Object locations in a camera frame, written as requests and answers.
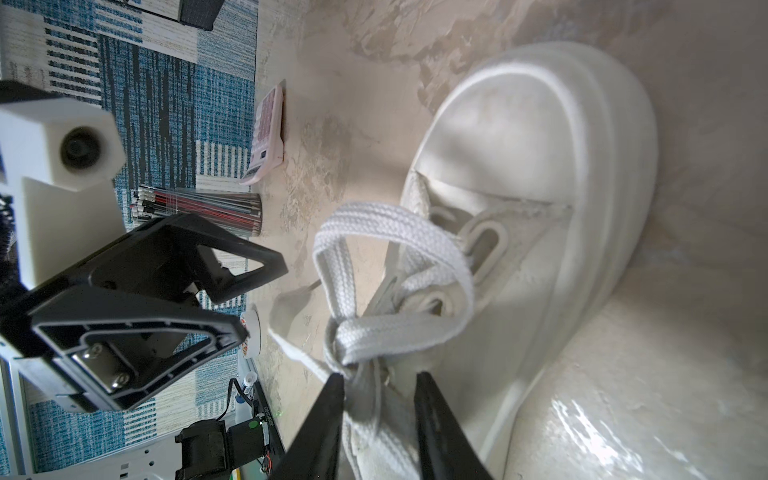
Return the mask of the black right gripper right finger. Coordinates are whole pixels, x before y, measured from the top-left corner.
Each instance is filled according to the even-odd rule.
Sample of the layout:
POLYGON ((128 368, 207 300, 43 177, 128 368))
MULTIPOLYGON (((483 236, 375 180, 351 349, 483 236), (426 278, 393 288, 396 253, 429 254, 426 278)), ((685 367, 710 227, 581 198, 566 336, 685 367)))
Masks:
POLYGON ((492 479, 428 372, 416 377, 414 406, 422 479, 492 479))

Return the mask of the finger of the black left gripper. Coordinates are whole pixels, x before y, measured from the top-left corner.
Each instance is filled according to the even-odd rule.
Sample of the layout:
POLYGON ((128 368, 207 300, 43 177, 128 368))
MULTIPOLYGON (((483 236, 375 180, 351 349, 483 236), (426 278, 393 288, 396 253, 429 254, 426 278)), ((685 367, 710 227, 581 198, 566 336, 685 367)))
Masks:
POLYGON ((247 338, 237 317, 79 286, 33 309, 47 362, 88 410, 128 410, 247 338))
POLYGON ((241 238, 193 214, 173 217, 173 241, 193 282, 215 304, 265 286, 288 273, 281 253, 241 238))

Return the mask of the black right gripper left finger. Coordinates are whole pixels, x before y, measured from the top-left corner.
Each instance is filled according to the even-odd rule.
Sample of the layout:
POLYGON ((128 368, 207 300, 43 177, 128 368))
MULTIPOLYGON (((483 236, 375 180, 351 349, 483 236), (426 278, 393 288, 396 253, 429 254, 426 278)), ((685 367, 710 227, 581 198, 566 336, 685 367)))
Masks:
POLYGON ((272 480, 334 480, 339 469, 344 412, 344 378, 331 374, 307 414, 272 480))

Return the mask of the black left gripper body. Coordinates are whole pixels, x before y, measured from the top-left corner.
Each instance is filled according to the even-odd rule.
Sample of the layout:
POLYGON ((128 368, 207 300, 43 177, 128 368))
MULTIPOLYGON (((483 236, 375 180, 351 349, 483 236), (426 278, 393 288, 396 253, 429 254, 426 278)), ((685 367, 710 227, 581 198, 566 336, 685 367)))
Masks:
POLYGON ((1 357, 64 409, 136 407, 204 361, 201 218, 140 227, 1 307, 1 357))

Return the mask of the white shoelace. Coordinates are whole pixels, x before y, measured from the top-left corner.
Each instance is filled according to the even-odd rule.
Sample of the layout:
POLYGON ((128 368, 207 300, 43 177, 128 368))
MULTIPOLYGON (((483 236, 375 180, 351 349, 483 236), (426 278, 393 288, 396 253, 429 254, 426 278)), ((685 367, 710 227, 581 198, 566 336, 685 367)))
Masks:
POLYGON ((290 359, 326 382, 344 382, 341 422, 343 479, 417 479, 420 476, 415 376, 401 361, 461 333, 474 314, 473 274, 455 236, 402 207, 354 202, 338 208, 315 235, 313 259, 329 320, 323 356, 288 338, 313 286, 274 301, 269 334, 290 359), (365 312, 357 309, 348 238, 388 242, 401 257, 365 312))

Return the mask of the white sneaker shoe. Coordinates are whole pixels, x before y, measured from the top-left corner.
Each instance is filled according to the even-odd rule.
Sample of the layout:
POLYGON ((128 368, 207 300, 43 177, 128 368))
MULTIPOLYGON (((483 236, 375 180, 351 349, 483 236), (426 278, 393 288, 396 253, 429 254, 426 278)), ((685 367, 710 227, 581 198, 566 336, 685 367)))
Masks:
POLYGON ((456 237, 474 280, 470 323, 401 361, 432 375, 491 477, 517 413, 623 274, 653 195, 651 102, 619 61, 574 42, 513 48, 446 97, 399 207, 456 237))

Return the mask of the clear cup of pencils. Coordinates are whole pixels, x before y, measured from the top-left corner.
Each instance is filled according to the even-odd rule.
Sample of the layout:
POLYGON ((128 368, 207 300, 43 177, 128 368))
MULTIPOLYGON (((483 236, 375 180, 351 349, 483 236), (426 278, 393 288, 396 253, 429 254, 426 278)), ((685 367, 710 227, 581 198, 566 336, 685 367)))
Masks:
POLYGON ((194 214, 237 235, 259 236, 262 231, 258 193, 141 186, 132 193, 131 200, 130 213, 135 222, 194 214))

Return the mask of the clear tape roll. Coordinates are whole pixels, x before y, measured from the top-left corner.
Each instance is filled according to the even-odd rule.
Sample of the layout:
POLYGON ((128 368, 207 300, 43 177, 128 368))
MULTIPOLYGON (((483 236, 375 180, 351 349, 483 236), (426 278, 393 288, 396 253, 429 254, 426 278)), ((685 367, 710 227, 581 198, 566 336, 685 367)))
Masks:
POLYGON ((240 346, 242 355, 256 358, 262 349, 262 326, 257 306, 250 304, 240 315, 240 321, 248 333, 248 338, 240 346))

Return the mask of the black mesh shelf rack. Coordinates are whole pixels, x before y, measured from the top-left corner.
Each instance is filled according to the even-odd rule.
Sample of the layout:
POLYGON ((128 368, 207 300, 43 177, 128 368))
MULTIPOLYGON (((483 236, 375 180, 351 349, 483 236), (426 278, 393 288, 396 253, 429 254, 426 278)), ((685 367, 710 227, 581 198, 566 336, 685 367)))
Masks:
POLYGON ((212 31, 224 5, 224 0, 135 1, 122 0, 117 4, 137 12, 154 15, 184 26, 212 31))

